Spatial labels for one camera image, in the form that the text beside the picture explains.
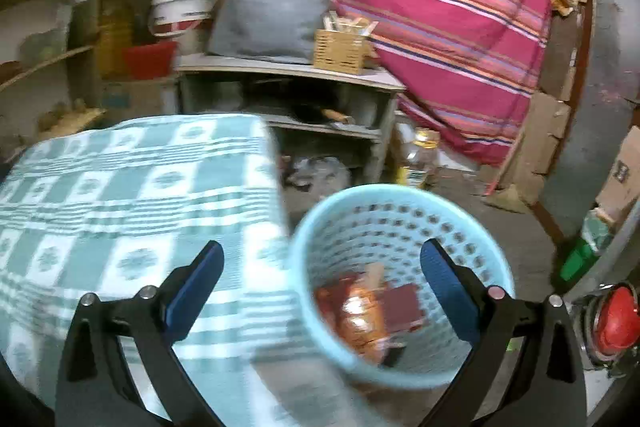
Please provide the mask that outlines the maroon scouring pad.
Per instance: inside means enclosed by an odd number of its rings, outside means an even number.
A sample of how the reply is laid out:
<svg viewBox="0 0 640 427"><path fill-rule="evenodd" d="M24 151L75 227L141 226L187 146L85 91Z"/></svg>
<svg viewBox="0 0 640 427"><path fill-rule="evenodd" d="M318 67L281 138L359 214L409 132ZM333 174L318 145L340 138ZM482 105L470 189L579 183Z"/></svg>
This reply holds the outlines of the maroon scouring pad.
<svg viewBox="0 0 640 427"><path fill-rule="evenodd" d="M389 287L382 292L382 309L386 331L390 334L411 332L424 324L418 286L410 283Z"/></svg>

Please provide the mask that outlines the green checkered tablecloth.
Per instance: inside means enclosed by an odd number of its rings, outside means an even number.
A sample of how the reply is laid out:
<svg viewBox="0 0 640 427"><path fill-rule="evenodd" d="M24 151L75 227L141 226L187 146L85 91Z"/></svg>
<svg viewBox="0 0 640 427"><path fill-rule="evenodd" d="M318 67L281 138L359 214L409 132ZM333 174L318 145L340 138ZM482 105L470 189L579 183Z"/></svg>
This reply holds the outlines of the green checkered tablecloth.
<svg viewBox="0 0 640 427"><path fill-rule="evenodd" d="M256 116L138 118L33 146L1 185L1 352L52 405L82 295L128 298L215 241L224 271L176 355L230 426L355 426L288 283L274 140Z"/></svg>

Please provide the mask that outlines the straw broom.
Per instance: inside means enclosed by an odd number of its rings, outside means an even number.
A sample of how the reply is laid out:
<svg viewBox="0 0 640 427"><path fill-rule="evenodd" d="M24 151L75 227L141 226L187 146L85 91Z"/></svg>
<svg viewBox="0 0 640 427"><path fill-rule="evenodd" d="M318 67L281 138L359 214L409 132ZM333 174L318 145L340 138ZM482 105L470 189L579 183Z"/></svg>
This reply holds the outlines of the straw broom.
<svg viewBox="0 0 640 427"><path fill-rule="evenodd" d="M534 205L526 186L530 177L527 135L528 124L524 124L495 178L484 192L485 205L513 213L529 212Z"/></svg>

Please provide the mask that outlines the light blue plastic basket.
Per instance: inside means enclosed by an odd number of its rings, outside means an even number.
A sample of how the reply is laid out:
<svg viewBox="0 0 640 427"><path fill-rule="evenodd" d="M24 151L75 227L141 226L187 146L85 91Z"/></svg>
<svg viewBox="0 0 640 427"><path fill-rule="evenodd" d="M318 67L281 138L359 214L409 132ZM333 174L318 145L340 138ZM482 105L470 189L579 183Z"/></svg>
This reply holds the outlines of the light blue plastic basket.
<svg viewBox="0 0 640 427"><path fill-rule="evenodd" d="M470 352L454 333L420 267L429 239L486 285L515 293L509 263L495 239L473 216L431 192L395 184L351 187L322 200L297 225L292 242L291 282L300 315L322 355L349 377L404 390L446 386ZM347 273L381 262L386 281L413 283L426 322L409 334L396 366L372 365L334 335L314 302L314 290Z"/></svg>

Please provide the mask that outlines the yellow egg tray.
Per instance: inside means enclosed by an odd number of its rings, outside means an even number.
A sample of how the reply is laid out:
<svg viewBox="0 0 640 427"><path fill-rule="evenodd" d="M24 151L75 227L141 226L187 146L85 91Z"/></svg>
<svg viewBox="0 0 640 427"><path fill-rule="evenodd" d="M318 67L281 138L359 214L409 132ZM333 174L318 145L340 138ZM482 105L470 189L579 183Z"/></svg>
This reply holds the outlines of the yellow egg tray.
<svg viewBox="0 0 640 427"><path fill-rule="evenodd" d="M36 140L63 138L87 130L100 122L105 114L105 109L89 107L83 98L76 98L70 105L56 103L49 112L38 117Z"/></svg>

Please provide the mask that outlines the plastic oil bottle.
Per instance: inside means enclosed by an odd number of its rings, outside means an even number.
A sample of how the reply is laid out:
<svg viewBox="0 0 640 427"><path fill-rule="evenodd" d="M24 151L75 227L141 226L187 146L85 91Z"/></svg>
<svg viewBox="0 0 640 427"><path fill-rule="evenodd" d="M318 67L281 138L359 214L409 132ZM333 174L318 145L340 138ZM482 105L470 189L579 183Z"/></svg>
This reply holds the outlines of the plastic oil bottle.
<svg viewBox="0 0 640 427"><path fill-rule="evenodd" d="M412 139L402 146L396 182L421 190L427 190L432 186L439 168L439 141L440 135L437 131L416 129Z"/></svg>

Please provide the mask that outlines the cardboard box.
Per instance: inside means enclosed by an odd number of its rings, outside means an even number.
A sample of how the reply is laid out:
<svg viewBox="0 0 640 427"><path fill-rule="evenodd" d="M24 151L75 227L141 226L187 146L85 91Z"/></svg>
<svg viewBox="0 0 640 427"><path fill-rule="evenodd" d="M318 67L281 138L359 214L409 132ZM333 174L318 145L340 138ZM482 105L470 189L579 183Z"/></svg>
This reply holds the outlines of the cardboard box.
<svg viewBox="0 0 640 427"><path fill-rule="evenodd" d="M104 82L102 107L109 124L176 115L180 112L179 83L175 78Z"/></svg>

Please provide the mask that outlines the red plastic basin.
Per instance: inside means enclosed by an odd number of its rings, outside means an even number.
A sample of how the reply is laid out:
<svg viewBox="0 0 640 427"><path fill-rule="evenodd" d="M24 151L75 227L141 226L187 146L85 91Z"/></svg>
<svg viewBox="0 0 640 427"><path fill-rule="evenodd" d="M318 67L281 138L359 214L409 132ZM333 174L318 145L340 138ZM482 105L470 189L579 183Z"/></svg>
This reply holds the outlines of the red plastic basin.
<svg viewBox="0 0 640 427"><path fill-rule="evenodd" d="M152 80L172 73L177 43L165 40L122 50L128 75L133 80Z"/></svg>

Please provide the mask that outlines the grey wooden shelf unit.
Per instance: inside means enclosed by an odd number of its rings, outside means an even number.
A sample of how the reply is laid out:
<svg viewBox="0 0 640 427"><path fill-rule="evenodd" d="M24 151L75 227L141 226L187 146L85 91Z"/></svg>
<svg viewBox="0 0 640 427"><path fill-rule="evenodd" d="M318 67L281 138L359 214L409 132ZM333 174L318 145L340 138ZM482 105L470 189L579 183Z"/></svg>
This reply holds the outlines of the grey wooden shelf unit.
<svg viewBox="0 0 640 427"><path fill-rule="evenodd" d="M381 178L398 95L405 87L384 68L361 75L311 65L284 64L209 54L178 58L186 113L254 114L277 133L292 156L335 156L355 171L357 183ZM352 116L337 124L321 109Z"/></svg>

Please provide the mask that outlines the large yellow oil jug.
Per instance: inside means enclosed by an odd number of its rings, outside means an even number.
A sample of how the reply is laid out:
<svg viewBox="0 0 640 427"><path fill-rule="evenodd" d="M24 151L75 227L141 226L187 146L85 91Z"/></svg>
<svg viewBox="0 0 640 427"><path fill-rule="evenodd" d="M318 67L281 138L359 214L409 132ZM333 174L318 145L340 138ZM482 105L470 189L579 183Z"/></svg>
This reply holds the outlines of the large yellow oil jug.
<svg viewBox="0 0 640 427"><path fill-rule="evenodd" d="M100 0L96 61L104 78L122 77L126 64L122 51L132 46L132 13L129 0Z"/></svg>

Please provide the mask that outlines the white plastic bucket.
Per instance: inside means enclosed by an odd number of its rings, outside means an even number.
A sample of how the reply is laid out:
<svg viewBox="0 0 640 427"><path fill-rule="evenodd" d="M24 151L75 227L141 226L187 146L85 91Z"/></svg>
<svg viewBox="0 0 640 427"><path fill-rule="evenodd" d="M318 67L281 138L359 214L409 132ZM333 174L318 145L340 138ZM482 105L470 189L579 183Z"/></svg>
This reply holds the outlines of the white plastic bucket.
<svg viewBox="0 0 640 427"><path fill-rule="evenodd" d="M148 27L157 38L172 38L212 18L217 0L151 0Z"/></svg>

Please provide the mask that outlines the yellow utensil basket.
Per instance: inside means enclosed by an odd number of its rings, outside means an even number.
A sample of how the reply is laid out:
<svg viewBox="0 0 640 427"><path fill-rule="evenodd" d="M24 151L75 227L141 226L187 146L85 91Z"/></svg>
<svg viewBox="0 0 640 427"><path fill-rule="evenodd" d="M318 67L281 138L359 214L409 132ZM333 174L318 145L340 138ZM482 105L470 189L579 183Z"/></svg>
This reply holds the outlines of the yellow utensil basket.
<svg viewBox="0 0 640 427"><path fill-rule="evenodd" d="M339 16L335 11L326 12L322 27L314 36L312 66L352 75L361 75L366 69L377 68L378 54L371 42L376 26L377 20Z"/></svg>

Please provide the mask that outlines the grey cushion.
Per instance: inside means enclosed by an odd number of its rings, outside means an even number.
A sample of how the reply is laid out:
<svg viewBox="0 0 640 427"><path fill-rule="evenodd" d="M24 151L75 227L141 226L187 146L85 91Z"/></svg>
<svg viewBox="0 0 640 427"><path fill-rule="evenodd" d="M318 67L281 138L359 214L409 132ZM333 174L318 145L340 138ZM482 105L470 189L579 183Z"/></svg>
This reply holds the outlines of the grey cushion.
<svg viewBox="0 0 640 427"><path fill-rule="evenodd" d="M224 0L207 45L209 54L309 64L316 31L331 0Z"/></svg>

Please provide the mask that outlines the wooden wall shelf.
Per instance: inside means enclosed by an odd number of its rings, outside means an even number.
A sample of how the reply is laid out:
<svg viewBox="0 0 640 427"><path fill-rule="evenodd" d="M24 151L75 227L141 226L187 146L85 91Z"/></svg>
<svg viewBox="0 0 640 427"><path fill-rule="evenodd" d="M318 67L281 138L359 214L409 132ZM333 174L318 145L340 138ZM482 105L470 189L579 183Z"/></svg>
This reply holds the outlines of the wooden wall shelf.
<svg viewBox="0 0 640 427"><path fill-rule="evenodd" d="M31 75L34 75L36 72L40 72L40 70L46 69L52 65L66 61L69 58L75 57L77 55L89 52L93 48L94 46L80 46L79 48L75 48L75 49L66 51L65 53L62 53L60 55L57 55L55 57L49 58L49 60L43 61L30 69L23 70L23 72L20 72L19 74L13 76L12 78L6 81L3 81L0 84L0 91L2 92L6 89L9 89L9 87L12 87L15 83L18 83L23 79L26 79Z"/></svg>

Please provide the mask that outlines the wooden handled tool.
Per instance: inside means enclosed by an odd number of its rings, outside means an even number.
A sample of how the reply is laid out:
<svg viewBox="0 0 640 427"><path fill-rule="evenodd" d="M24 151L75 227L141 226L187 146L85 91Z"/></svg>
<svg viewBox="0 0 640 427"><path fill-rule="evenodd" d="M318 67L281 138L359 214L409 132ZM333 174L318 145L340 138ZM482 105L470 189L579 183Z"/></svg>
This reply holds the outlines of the wooden handled tool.
<svg viewBox="0 0 640 427"><path fill-rule="evenodd" d="M355 124L354 118L352 118L352 116L337 112L334 109L322 108L321 114L327 120L337 122L337 124Z"/></svg>

